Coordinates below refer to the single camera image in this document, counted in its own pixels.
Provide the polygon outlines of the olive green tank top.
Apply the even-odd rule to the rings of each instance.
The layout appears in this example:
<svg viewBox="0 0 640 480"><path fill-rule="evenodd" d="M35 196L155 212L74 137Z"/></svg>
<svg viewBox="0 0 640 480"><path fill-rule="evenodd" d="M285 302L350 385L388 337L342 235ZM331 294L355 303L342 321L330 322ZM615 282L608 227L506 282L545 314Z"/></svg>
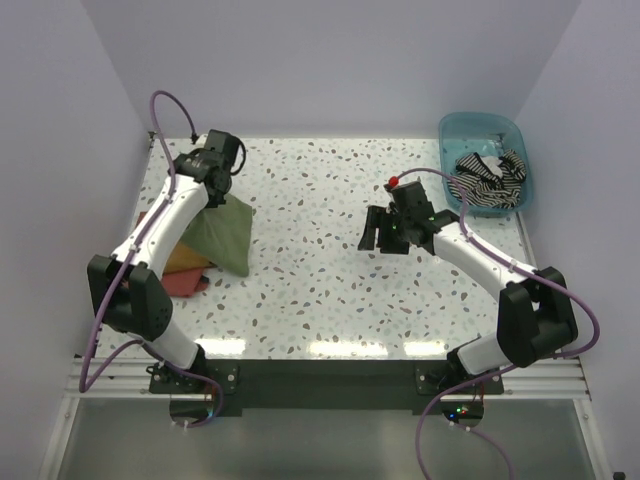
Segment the olive green tank top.
<svg viewBox="0 0 640 480"><path fill-rule="evenodd" d="M201 210L181 236L181 242L209 262L239 276L249 275L252 207L228 194L216 208Z"/></svg>

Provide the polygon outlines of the black white striped tank top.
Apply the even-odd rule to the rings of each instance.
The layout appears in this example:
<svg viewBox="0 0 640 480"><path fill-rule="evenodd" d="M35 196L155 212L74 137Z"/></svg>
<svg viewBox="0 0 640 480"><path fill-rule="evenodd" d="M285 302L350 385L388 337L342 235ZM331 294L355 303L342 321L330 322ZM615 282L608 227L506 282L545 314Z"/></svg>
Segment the black white striped tank top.
<svg viewBox="0 0 640 480"><path fill-rule="evenodd" d="M452 174L455 181L448 180L447 188L461 201L459 187L462 187L470 206L514 209L521 203L527 176L525 162L513 149L501 156L473 152L456 160Z"/></svg>

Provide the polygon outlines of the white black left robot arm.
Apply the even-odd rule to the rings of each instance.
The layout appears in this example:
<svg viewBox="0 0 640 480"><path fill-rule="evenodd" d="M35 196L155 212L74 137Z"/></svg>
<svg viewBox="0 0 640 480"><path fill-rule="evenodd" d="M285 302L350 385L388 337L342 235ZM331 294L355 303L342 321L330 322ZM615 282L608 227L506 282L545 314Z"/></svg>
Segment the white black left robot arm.
<svg viewBox="0 0 640 480"><path fill-rule="evenodd" d="M131 338L172 368L185 392L207 380L203 348L173 319L173 303L161 278L170 254L189 224L206 207L226 203L238 158L246 147L238 137L211 130L195 148L169 161L168 177L156 201L110 255L94 256L87 267L97 333L105 324Z"/></svg>

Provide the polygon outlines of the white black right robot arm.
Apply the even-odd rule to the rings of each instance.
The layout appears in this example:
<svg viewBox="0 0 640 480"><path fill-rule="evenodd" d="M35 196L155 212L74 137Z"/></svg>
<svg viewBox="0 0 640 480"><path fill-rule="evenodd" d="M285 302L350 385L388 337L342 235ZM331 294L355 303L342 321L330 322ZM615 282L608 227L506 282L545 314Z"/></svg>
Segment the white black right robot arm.
<svg viewBox="0 0 640 480"><path fill-rule="evenodd" d="M521 264L484 239L473 243L458 215L435 211L418 181L391 178L385 189L391 202L368 207L358 248L398 255L421 248L461 269L498 304L493 333L448 353L440 388L469 392L481 375L508 365L528 367L576 340L573 308L557 269Z"/></svg>

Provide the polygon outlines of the folded mustard orange tank top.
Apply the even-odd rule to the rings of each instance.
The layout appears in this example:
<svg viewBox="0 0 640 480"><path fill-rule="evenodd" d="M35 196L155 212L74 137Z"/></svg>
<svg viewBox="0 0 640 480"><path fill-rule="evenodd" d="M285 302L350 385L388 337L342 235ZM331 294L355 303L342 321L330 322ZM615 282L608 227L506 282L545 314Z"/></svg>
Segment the folded mustard orange tank top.
<svg viewBox="0 0 640 480"><path fill-rule="evenodd" d="M178 242L169 255L163 273L178 273L198 268L209 268L211 266L212 263L206 257L197 253L184 243Z"/></svg>

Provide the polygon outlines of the folded rust red tank top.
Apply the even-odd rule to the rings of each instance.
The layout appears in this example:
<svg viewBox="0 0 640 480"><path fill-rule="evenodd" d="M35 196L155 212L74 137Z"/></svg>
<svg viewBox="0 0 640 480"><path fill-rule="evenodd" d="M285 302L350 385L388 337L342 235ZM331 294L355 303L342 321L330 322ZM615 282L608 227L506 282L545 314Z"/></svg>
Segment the folded rust red tank top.
<svg viewBox="0 0 640 480"><path fill-rule="evenodd" d="M169 296L190 298L199 292L203 292L209 286L209 279L205 276L205 271L209 268L198 268L171 274L163 273L161 283Z"/></svg>

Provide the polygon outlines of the translucent blue plastic bin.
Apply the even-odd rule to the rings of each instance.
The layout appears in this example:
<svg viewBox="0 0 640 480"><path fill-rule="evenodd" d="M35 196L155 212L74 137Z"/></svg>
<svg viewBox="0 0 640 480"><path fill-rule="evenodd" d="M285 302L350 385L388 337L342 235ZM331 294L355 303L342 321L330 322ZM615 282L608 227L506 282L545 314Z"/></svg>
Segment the translucent blue plastic bin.
<svg viewBox="0 0 640 480"><path fill-rule="evenodd" d="M534 188L523 136L508 118L490 113L455 112L438 126L440 169L445 197L458 209L469 203L471 214L504 217L522 212Z"/></svg>

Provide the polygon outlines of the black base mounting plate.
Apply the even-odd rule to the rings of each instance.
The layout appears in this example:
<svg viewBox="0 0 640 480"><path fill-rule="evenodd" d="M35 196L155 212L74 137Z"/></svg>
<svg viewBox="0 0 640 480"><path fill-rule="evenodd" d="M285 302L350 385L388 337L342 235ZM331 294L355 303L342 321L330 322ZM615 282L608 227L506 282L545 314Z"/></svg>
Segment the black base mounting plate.
<svg viewBox="0 0 640 480"><path fill-rule="evenodd" d="M193 379L156 363L149 392L167 395L173 419L239 417L248 409L409 410L414 414L453 383L444 360L238 360L206 362Z"/></svg>

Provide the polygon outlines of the aluminium front frame rail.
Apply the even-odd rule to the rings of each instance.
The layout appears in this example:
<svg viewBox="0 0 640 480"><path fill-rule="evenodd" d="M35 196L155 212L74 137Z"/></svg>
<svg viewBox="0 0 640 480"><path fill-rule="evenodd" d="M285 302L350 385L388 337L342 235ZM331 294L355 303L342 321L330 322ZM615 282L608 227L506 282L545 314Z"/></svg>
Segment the aluminium front frame rail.
<svg viewBox="0 0 640 480"><path fill-rule="evenodd" d="M151 396L151 358L114 360L85 393L78 389L82 361L75 359L63 394L68 398L139 399ZM544 360L502 376L505 392L499 400L589 400L591 394L578 360Z"/></svg>

